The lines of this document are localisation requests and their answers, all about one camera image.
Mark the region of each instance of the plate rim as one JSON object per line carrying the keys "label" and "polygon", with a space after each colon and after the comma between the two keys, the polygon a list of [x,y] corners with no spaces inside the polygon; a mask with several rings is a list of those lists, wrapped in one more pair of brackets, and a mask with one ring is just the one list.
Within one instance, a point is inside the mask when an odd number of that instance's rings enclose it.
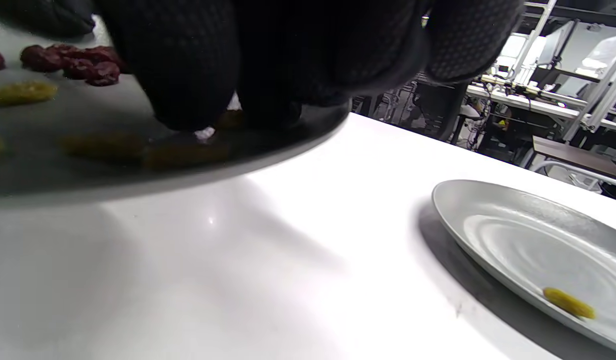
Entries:
{"label": "plate rim", "polygon": [[123,180],[116,184],[106,183],[84,188],[70,188],[62,191],[60,189],[52,189],[50,191],[34,191],[14,194],[12,196],[4,194],[0,196],[0,210],[59,207],[61,205],[70,206],[149,196],[220,182],[221,180],[259,171],[269,166],[275,166],[306,153],[335,136],[346,123],[350,114],[351,101],[331,107],[313,106],[313,108],[331,111],[330,116],[333,117],[331,125],[319,134],[314,134],[269,152],[258,153],[251,157],[243,157],[212,166],[190,168],[171,174],[157,175],[142,181]]}
{"label": "plate rim", "polygon": [[598,223],[601,223],[605,226],[607,226],[608,228],[611,228],[613,230],[616,231],[615,228],[602,223],[601,221],[598,221],[597,219],[594,219],[591,216],[588,216],[580,211],[577,211],[575,209],[572,209],[571,207],[567,207],[561,203],[555,202],[550,200],[549,198],[544,198],[542,196],[538,196],[537,194],[533,194],[533,193],[529,193],[527,191],[523,191],[520,189],[515,189],[514,187],[509,187],[509,186],[505,186],[505,185],[501,185],[501,184],[495,184],[492,182],[486,182],[486,181],[480,181],[480,180],[471,180],[471,179],[461,179],[461,178],[455,178],[453,180],[446,180],[443,182],[438,183],[431,194],[431,198],[432,198],[432,204],[433,204],[433,208],[435,210],[435,212],[439,215],[440,219],[441,219],[441,223],[443,224],[443,227],[452,235],[452,237],[454,238],[454,241],[457,242],[457,244],[460,246],[461,249],[463,249],[463,251],[465,251],[465,253],[467,253],[467,255],[470,256],[470,258],[472,258],[472,260],[474,260],[480,267],[482,267],[483,269],[485,269],[485,271],[488,272],[488,274],[490,274],[493,278],[495,278],[498,282],[500,282],[502,285],[504,285],[505,287],[507,287],[509,290],[511,290],[512,292],[514,292],[518,297],[522,298],[526,303],[534,306],[536,309],[541,310],[541,312],[545,313],[546,315],[550,316],[552,319],[555,319],[556,321],[560,322],[561,324],[563,324],[564,326],[567,326],[568,328],[571,328],[574,331],[577,331],[578,333],[585,335],[586,337],[588,337],[589,339],[596,341],[604,346],[609,347],[612,350],[616,351],[616,340],[607,337],[606,335],[598,332],[597,330],[594,330],[592,328],[589,328],[588,326],[585,326],[584,322],[581,321],[580,319],[577,319],[575,317],[573,317],[573,315],[565,312],[564,310],[561,310],[559,307],[557,307],[556,305],[550,303],[549,301],[547,301],[545,298],[541,297],[541,296],[535,296],[534,294],[531,294],[529,291],[525,290],[524,287],[522,285],[520,285],[520,283],[518,283],[516,280],[514,280],[513,278],[510,278],[509,276],[507,276],[506,274],[504,274],[504,272],[500,271],[499,269],[497,269],[497,267],[495,267],[494,265],[490,264],[490,262],[488,260],[486,260],[485,258],[483,258],[479,252],[474,248],[474,246],[472,246],[472,244],[468,243],[467,241],[463,240],[461,238],[461,236],[457,233],[457,231],[450,225],[450,222],[447,221],[447,219],[443,216],[442,212],[439,209],[439,206],[437,204],[437,194],[439,193],[440,189],[444,186],[449,186],[449,184],[452,183],[479,183],[482,185],[487,185],[487,186],[491,186],[491,187],[499,187],[499,188],[503,188],[503,189],[509,189],[511,191],[515,191],[518,192],[520,194],[524,194],[526,196],[531,196],[535,199],[539,199],[542,201],[546,201],[548,203],[551,203],[553,205],[557,205],[558,207],[567,209],[571,212],[574,212],[580,216],[586,217],[592,221],[596,221]]}

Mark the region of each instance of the cable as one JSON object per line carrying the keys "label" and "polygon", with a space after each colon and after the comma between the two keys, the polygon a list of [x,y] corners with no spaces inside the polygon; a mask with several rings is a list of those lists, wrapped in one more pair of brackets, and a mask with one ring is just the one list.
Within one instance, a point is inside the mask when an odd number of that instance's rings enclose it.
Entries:
{"label": "cable", "polygon": [[467,150],[470,150],[470,151],[474,151],[475,146],[479,142],[479,137],[481,136],[481,134],[486,129],[486,126],[488,125],[488,119],[490,118],[490,113],[492,112],[492,92],[490,91],[489,86],[490,84],[487,84],[487,83],[483,84],[483,89],[485,89],[485,91],[488,93],[488,103],[486,104],[486,107],[483,113],[481,114],[481,117],[483,118],[483,122],[476,129],[469,128],[470,134],[475,135],[475,136],[471,136],[472,140],[469,140],[467,143]]}

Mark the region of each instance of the white desk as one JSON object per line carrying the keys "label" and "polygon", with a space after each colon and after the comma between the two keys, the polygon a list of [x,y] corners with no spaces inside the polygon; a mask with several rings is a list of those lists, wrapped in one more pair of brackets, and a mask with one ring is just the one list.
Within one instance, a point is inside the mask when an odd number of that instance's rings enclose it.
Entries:
{"label": "white desk", "polygon": [[[469,96],[475,96],[482,99],[490,98],[488,96],[488,92],[485,91],[480,86],[470,85],[468,86],[468,91],[466,92]],[[568,109],[565,107],[560,107],[557,105],[546,104],[541,101],[532,101],[530,102],[527,98],[518,95],[506,95],[501,91],[493,91],[491,92],[491,98],[498,103],[502,103],[508,105],[509,107],[515,107],[519,109],[529,110],[530,107],[533,112],[544,114],[547,116],[557,117],[559,119],[564,120],[573,120],[576,119],[579,115],[579,111],[574,109]]]}
{"label": "white desk", "polygon": [[[493,91],[491,92],[491,96],[488,96],[488,92],[485,91],[480,86],[470,85],[468,86],[468,91],[466,92],[469,96],[475,96],[477,98],[488,99],[491,98],[493,101],[497,101],[499,103],[508,105],[509,107],[515,107],[519,109],[530,109],[530,103],[527,98],[518,95],[506,95],[501,91]],[[557,105],[546,104],[545,102],[532,101],[532,111],[544,114],[546,116],[550,116],[557,119],[562,119],[566,121],[572,121],[577,118],[579,115],[579,111],[574,109],[567,109],[565,107],[560,107]],[[611,114],[616,115],[616,111],[610,111]],[[601,126],[604,128],[608,128],[610,130],[614,130],[616,132],[616,121],[611,121],[607,119],[603,119],[601,121]]]}
{"label": "white desk", "polygon": [[352,114],[247,176],[1,210],[0,360],[616,359],[458,251],[429,203],[460,178],[616,228],[614,200]]}

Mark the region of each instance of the gray plate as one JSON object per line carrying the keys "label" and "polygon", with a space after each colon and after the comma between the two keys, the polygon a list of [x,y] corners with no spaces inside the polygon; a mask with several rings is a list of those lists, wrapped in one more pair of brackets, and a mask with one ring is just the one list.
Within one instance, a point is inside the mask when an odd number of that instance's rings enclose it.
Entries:
{"label": "gray plate", "polygon": [[[616,350],[616,230],[580,212],[510,187],[450,180],[433,204],[458,244],[528,303]],[[549,303],[560,289],[593,306],[579,319]]]}

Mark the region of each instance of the black glove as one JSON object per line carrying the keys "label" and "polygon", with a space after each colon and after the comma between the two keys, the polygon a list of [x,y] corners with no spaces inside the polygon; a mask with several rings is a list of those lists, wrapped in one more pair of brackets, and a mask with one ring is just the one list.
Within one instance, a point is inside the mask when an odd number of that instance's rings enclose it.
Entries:
{"label": "black glove", "polygon": [[95,27],[91,0],[0,0],[0,16],[51,37],[73,38]]}
{"label": "black glove", "polygon": [[[249,125],[338,105],[419,71],[479,75],[522,0],[96,0],[114,45],[173,130],[203,129],[237,91]],[[422,26],[422,16],[429,20]]]}

